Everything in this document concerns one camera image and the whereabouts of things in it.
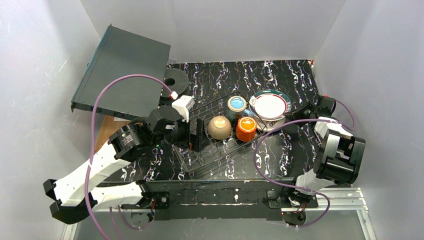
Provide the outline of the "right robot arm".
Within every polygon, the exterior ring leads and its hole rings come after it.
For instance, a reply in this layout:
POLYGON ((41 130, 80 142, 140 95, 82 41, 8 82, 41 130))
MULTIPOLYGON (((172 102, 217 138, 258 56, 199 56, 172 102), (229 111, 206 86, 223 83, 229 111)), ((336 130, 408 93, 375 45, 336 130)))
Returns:
POLYGON ((263 199, 269 208, 285 206, 304 209, 319 190, 353 184, 358 178, 366 141, 347 131, 332 117, 339 100, 321 95, 316 103, 308 102, 285 113, 289 123, 310 124, 320 139, 319 150, 311 170, 293 179, 292 187, 271 190, 263 199))

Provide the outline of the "white plate green red rim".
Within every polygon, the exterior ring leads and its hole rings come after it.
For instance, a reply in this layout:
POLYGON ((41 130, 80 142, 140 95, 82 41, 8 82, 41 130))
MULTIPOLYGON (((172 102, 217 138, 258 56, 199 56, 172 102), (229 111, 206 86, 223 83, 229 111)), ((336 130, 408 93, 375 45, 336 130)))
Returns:
POLYGON ((250 97, 250 111, 263 121, 279 121, 292 109, 291 99, 283 92, 268 89, 256 92, 250 97))

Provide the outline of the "blue butterfly mug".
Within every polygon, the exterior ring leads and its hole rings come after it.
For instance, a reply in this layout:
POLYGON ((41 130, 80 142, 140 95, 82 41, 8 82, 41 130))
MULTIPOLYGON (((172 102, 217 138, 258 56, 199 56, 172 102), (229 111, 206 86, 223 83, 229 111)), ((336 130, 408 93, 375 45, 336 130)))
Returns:
POLYGON ((247 101, 242 96, 232 96, 227 101, 226 117, 232 122, 242 117, 252 117, 252 112, 247 108, 247 101))

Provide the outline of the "white floral bowl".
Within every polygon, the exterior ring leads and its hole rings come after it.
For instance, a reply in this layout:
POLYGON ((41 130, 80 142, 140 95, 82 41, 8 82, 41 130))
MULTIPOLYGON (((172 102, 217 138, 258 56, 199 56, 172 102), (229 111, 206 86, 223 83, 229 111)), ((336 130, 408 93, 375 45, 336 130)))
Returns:
POLYGON ((207 131, 213 139, 224 140, 230 137, 232 126, 225 116, 218 115, 210 120, 207 131))

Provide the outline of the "white plate red characters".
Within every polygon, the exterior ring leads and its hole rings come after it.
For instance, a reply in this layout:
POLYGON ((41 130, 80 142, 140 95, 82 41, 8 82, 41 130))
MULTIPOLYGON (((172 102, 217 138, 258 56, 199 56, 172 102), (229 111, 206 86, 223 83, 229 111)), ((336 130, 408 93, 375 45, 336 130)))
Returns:
POLYGON ((281 119, 276 119, 276 120, 263 120, 263 123, 265 124, 265 127, 263 128, 263 130, 265 132, 270 132, 276 129, 277 127, 283 125, 285 122, 286 122, 285 116, 283 116, 281 119))

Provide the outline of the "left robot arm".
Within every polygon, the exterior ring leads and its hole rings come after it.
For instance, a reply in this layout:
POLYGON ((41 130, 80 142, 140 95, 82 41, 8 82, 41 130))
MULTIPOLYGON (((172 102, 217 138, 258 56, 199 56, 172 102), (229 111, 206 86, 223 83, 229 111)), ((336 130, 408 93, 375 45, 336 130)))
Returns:
POLYGON ((119 205, 147 208, 151 202, 159 201, 165 193, 151 191, 144 180, 115 186, 103 186, 102 182, 161 144, 202 151, 208 140, 205 123, 197 119, 193 125, 185 114, 169 105, 154 109, 147 117, 133 119, 72 173, 43 183, 45 194, 53 200, 49 207, 51 216, 71 225, 99 209, 119 205))

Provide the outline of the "orange mug black handle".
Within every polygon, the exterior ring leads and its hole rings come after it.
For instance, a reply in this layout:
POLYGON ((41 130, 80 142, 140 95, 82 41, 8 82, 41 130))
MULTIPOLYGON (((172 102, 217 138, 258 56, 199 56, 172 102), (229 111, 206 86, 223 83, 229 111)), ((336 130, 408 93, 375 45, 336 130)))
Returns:
POLYGON ((238 120, 235 134, 238 140, 250 142, 255 138, 256 130, 257 123, 255 119, 250 116, 245 116, 238 120))

